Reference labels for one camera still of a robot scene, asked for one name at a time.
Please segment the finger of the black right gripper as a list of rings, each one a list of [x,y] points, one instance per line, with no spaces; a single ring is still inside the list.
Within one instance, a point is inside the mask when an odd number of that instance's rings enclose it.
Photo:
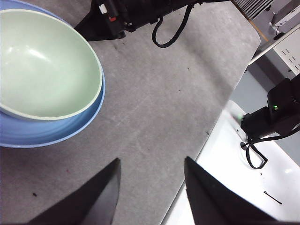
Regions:
[[[111,40],[112,34],[100,12],[90,11],[74,29],[87,41]]]

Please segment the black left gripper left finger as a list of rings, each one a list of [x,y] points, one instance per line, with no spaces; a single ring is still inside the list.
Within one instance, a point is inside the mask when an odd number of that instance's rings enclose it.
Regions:
[[[33,218],[30,225],[111,225],[120,193],[121,161],[114,159],[79,189]]]

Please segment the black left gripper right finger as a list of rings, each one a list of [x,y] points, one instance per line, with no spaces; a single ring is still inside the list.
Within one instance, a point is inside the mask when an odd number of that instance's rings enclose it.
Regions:
[[[196,225],[284,225],[241,198],[192,158],[184,162],[186,192]]]

